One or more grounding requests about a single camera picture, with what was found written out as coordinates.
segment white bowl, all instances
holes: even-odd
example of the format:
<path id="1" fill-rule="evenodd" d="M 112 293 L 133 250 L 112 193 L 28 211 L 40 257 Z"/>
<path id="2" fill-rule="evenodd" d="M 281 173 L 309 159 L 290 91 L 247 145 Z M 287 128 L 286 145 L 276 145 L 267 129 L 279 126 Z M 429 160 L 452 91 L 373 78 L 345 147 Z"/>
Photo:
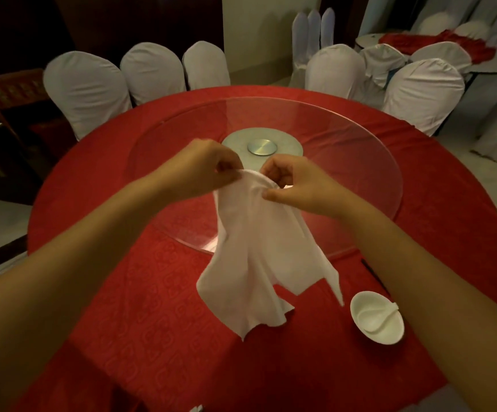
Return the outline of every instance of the white bowl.
<path id="1" fill-rule="evenodd" d="M 353 321 L 355 325 L 357 325 L 357 328 L 371 340 L 387 345 L 398 343 L 405 333 L 405 324 L 399 311 L 390 315 L 384 325 L 382 325 L 382 328 L 373 333 L 365 331 L 365 329 L 357 323 L 357 316 L 362 311 L 386 308 L 389 304 L 391 304 L 391 301 L 387 297 L 371 291 L 357 293 L 349 304 L 349 310 L 351 311 Z"/>

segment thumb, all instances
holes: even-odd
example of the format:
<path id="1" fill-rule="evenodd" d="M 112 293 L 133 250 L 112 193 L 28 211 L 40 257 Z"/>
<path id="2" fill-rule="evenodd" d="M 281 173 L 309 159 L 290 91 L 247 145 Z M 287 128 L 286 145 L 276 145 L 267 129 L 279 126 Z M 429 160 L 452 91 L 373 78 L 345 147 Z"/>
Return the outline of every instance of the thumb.
<path id="1" fill-rule="evenodd" d="M 294 207 L 295 205 L 293 204 L 293 189 L 294 188 L 266 189 L 262 193 L 262 198 L 264 198 L 266 201 L 277 202 Z"/>
<path id="2" fill-rule="evenodd" d="M 241 173 L 233 169 L 216 173 L 216 176 L 214 177 L 214 189 L 227 186 L 230 183 L 238 181 L 239 179 L 241 179 Z"/>

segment white napkin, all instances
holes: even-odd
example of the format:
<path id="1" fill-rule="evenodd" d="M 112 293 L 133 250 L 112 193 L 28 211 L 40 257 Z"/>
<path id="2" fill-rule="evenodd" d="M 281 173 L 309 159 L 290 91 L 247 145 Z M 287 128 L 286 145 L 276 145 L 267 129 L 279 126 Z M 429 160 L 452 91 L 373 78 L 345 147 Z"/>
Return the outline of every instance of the white napkin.
<path id="1" fill-rule="evenodd" d="M 218 245 L 197 281 L 204 303 L 242 339 L 258 324 L 286 322 L 294 309 L 280 299 L 273 284 L 299 295 L 325 278 L 341 305 L 338 272 L 315 243 L 297 209 L 262 198 L 279 188 L 249 170 L 242 179 L 214 193 Z"/>

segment person's left arm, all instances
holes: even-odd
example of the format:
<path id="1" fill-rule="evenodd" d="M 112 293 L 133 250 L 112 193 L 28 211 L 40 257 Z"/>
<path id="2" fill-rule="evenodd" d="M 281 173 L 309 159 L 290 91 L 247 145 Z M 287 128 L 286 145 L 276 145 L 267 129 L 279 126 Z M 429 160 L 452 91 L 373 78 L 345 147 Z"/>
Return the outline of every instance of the person's left arm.
<path id="1" fill-rule="evenodd" d="M 236 153 L 194 140 L 0 276 L 0 409 L 41 373 L 149 220 L 235 181 L 235 169 Z"/>

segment crumpled red cloth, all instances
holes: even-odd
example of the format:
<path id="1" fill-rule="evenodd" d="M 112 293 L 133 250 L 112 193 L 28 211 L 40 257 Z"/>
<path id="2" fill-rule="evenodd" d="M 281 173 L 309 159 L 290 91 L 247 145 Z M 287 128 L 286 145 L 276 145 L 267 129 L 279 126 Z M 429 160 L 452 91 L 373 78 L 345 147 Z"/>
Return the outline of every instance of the crumpled red cloth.
<path id="1" fill-rule="evenodd" d="M 380 43 L 385 43 L 395 47 L 405 55 L 412 55 L 421 47 L 425 47 L 441 41 L 453 41 L 458 43 L 472 57 L 474 65 L 487 62 L 496 55 L 496 47 L 485 45 L 483 39 L 470 39 L 465 36 L 458 36 L 452 30 L 445 30 L 437 36 L 424 34 L 387 33 L 380 38 Z"/>

